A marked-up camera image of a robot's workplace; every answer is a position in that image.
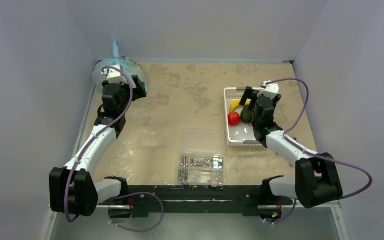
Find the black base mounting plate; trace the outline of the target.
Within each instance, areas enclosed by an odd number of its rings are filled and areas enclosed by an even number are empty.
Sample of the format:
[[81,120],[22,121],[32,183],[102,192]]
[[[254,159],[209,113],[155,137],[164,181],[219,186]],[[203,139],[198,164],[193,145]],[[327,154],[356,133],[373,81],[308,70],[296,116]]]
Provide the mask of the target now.
[[127,199],[110,199],[99,208],[130,211],[134,218],[150,213],[166,214],[241,214],[244,217],[269,216],[269,210],[290,207],[287,197],[269,196],[261,185],[181,186],[131,185]]

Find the clear plastic screw box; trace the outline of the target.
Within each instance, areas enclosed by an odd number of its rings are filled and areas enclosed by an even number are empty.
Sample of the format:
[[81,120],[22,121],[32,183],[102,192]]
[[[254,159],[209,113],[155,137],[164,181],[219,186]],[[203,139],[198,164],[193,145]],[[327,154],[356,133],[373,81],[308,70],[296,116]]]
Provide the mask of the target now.
[[178,160],[177,181],[186,186],[224,185],[225,132],[184,128]]

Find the yellow fake banana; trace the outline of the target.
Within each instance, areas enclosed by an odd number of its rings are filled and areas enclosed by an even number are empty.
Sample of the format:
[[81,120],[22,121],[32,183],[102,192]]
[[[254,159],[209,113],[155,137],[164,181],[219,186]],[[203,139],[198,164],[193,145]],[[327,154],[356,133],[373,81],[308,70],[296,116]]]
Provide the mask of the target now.
[[236,109],[240,108],[240,107],[244,107],[246,105],[249,105],[251,103],[251,101],[248,99],[244,104],[241,104],[241,100],[236,100],[234,101],[230,107],[229,107],[229,112],[232,113],[234,112]]

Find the light blue plastic bag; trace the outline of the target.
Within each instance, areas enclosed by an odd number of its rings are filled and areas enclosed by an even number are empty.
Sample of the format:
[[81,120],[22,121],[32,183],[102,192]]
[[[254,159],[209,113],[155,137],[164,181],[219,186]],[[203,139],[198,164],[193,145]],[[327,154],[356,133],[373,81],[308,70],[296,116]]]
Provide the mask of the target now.
[[140,66],[139,63],[137,63],[135,60],[128,56],[123,56],[119,52],[118,42],[117,40],[114,40],[112,43],[112,58],[105,58],[104,60],[99,61],[92,73],[92,79],[94,80],[94,83],[96,87],[102,91],[103,81],[106,81],[107,74],[106,70],[102,71],[104,67],[115,67],[120,70],[123,70],[123,72],[128,75],[130,78],[132,75],[137,75],[142,82],[146,85],[146,91],[149,92],[149,81],[148,77],[145,74],[143,68]]

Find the green fake avocado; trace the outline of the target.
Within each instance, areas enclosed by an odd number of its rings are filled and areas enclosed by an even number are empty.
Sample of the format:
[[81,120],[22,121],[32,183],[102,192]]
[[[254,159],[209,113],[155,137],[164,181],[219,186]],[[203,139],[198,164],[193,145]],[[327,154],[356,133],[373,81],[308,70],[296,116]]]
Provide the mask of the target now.
[[253,121],[253,113],[249,109],[249,105],[245,105],[240,113],[241,122],[244,124],[251,124]]

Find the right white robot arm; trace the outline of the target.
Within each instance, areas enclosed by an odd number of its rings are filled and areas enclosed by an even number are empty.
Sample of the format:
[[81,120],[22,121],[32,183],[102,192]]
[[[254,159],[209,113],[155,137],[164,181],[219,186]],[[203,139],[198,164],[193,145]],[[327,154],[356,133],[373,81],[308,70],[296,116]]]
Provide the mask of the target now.
[[343,197],[342,184],[333,158],[329,153],[318,154],[289,137],[274,121],[276,105],[281,95],[273,98],[252,87],[246,87],[240,105],[249,102],[254,137],[295,169],[295,178],[279,175],[263,180],[260,196],[268,204],[280,197],[298,200],[307,209]]

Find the white plastic basket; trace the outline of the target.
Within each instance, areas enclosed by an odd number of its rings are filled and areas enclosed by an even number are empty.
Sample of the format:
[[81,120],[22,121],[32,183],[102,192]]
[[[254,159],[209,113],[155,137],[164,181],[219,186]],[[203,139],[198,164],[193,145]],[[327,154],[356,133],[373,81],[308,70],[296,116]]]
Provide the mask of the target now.
[[255,139],[252,125],[241,122],[239,125],[231,126],[228,123],[230,106],[235,101],[240,101],[245,92],[245,87],[227,87],[223,90],[224,120],[226,126],[226,139],[229,147],[261,147]]

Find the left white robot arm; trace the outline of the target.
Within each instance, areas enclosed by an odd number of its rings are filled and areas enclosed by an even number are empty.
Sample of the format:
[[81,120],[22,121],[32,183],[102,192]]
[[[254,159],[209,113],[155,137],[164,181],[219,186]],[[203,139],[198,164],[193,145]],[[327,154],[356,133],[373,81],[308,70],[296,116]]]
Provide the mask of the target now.
[[146,96],[146,85],[137,75],[131,76],[131,85],[122,81],[103,82],[102,104],[97,110],[90,136],[64,167],[55,167],[49,173],[50,208],[53,212],[89,217],[100,203],[111,199],[122,205],[128,201],[125,178],[110,176],[95,183],[92,176],[126,124],[125,109],[133,101]]

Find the red fake apple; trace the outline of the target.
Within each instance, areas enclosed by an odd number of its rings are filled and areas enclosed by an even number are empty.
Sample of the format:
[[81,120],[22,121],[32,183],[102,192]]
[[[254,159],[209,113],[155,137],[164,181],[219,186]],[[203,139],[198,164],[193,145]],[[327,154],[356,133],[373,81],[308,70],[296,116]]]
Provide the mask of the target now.
[[238,126],[241,123],[241,116],[236,111],[232,111],[227,115],[227,123],[229,126]]

